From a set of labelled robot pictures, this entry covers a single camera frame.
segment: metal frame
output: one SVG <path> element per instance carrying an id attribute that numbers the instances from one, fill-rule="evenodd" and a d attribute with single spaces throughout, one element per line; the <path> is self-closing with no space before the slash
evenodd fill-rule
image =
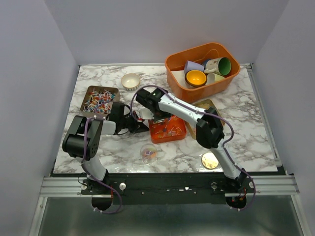
<path id="1" fill-rule="evenodd" d="M 104 66 L 110 65 L 130 65 L 130 64 L 104 64 Z M 133 65 L 164 65 L 162 63 L 138 63 Z M 258 92 L 257 85 L 252 72 L 252 64 L 243 65 L 249 74 L 253 91 L 257 99 L 258 106 L 261 111 L 262 119 L 265 125 L 265 129 L 269 138 L 270 146 L 273 149 L 276 165 L 282 166 L 279 154 L 274 142 L 274 138 L 269 126 L 268 119 L 266 117 L 261 98 Z M 253 176 L 256 184 L 256 191 L 258 196 L 266 195 L 290 195 L 292 197 L 293 205 L 300 222 L 302 232 L 305 236 L 311 236 L 311 230 L 308 226 L 304 210 L 302 208 L 299 190 L 294 176 Z M 235 196 L 235 194 L 226 194 L 226 196 Z M 42 188 L 39 194 L 37 207 L 35 210 L 34 218 L 31 225 L 30 236 L 37 236 L 40 231 L 40 226 L 45 212 L 45 207 L 48 197 L 91 197 L 91 195 L 81 194 L 81 184 L 76 177 L 46 177 L 43 180 Z M 93 195 L 93 197 L 108 197 L 110 195 Z"/>

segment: white marble surface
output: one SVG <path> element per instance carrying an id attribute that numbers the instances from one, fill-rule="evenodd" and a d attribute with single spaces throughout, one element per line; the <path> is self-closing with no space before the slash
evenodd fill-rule
<path id="1" fill-rule="evenodd" d="M 63 138 L 75 115 L 80 114 L 80 105 L 88 86 L 116 87 L 121 93 L 121 102 L 129 103 L 134 92 L 124 90 L 121 77 L 127 73 L 137 73 L 141 85 L 155 84 L 171 91 L 166 81 L 164 66 L 82 66 L 74 89 Z M 274 155 L 259 113 L 256 98 L 245 68 L 241 69 L 230 86 L 223 92 L 211 97 L 220 114 L 234 127 L 235 137 L 228 147 L 237 163 L 247 171 L 277 171 Z M 135 110 L 140 105 L 135 102 Z M 224 132 L 230 130 L 225 125 Z M 180 141 L 157 144 L 157 161 L 151 165 L 142 163 L 140 148 L 151 143 L 149 132 L 122 135 L 102 135 L 96 157 L 110 173 L 180 173 L 180 172 L 221 172 L 218 166 L 208 170 L 201 164 L 201 155 L 207 152 L 189 132 Z M 60 145 L 54 173 L 81 173 L 77 160 L 64 153 Z"/>

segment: yellow bowl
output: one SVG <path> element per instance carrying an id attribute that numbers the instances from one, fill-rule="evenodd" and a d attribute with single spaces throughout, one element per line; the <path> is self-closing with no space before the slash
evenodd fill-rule
<path id="1" fill-rule="evenodd" d="M 187 84 L 194 87 L 201 87 L 207 83 L 207 76 L 200 70 L 191 70 L 185 75 Z"/>

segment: gray wall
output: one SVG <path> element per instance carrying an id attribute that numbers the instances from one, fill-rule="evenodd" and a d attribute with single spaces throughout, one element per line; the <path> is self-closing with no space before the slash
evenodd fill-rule
<path id="1" fill-rule="evenodd" d="M 29 233 L 78 66 L 42 0 L 0 2 L 0 235 Z"/>
<path id="2" fill-rule="evenodd" d="M 315 234 L 314 12 L 314 0 L 290 0 L 254 72 L 280 158 L 297 178 Z"/>
<path id="3" fill-rule="evenodd" d="M 164 62 L 220 42 L 253 62 L 288 0 L 45 0 L 79 64 Z"/>

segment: green mug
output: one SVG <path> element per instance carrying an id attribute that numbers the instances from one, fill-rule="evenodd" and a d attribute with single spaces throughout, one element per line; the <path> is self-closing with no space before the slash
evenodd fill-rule
<path id="1" fill-rule="evenodd" d="M 231 72 L 232 64 L 229 58 L 216 58 L 205 63 L 205 74 L 215 73 L 218 75 L 228 75 Z"/>

